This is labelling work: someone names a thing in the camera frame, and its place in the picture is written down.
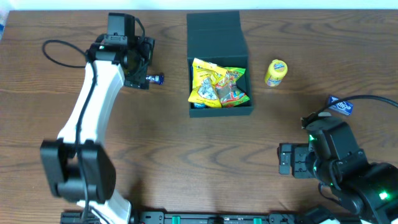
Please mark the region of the Dairy Milk chocolate bar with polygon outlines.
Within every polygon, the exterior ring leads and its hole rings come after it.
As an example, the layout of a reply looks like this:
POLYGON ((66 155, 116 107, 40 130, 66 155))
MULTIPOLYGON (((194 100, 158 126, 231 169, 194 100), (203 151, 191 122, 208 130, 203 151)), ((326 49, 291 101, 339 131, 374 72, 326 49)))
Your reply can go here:
POLYGON ((149 83, 162 85, 164 83, 164 74, 160 73, 160 74, 157 74, 157 75, 148 75, 148 76, 146 76, 146 80, 149 83))

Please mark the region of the yellow snack bag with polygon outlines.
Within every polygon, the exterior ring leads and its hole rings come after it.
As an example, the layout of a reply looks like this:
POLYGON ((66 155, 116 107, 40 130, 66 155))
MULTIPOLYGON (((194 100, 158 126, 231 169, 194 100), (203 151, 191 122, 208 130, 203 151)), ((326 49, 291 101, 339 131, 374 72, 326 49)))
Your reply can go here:
POLYGON ((215 85, 224 79, 227 69, 199 58, 193 60, 192 67, 192 91, 188 102, 201 103, 210 108, 221 108, 215 85))

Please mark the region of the blue Oreo cookie pack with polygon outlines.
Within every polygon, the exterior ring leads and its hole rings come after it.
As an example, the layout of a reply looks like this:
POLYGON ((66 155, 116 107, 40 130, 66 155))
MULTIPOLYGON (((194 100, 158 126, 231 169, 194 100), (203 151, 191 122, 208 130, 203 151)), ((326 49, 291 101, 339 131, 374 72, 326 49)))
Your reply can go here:
POLYGON ((194 103, 193 107, 196 109, 202 109, 202 108, 206 108, 206 105, 203 103, 194 103))

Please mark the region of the green Haribo gummy bag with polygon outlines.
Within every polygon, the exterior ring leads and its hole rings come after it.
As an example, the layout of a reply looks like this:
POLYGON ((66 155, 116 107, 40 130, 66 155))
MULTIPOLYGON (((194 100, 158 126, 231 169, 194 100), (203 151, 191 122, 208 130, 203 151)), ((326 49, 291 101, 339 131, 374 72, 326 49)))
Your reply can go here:
POLYGON ((223 79, 216 85, 215 89, 223 108, 234 107, 250 100, 245 92, 237 87, 236 82, 244 76, 245 68, 226 67, 227 72, 223 79))

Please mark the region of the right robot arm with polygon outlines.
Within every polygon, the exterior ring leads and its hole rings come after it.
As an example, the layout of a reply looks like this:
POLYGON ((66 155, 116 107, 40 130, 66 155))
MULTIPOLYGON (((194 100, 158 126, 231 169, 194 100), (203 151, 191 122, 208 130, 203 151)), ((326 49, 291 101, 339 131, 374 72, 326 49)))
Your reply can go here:
POLYGON ((397 167, 368 162, 358 147, 350 150, 318 144, 281 143, 279 173, 296 179, 317 179, 333 201, 369 223, 397 221, 397 167))

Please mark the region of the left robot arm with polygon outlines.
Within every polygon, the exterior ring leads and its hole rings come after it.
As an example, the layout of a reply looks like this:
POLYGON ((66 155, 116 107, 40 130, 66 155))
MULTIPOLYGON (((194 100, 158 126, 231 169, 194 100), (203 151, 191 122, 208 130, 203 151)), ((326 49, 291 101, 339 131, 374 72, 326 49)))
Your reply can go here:
POLYGON ((52 195, 83 209, 63 212, 60 223, 140 223, 139 212, 115 189, 116 169, 104 142, 120 89, 147 89, 154 44, 145 36, 102 34, 88 50, 78 50, 86 60, 81 92, 57 138, 40 146, 52 195))

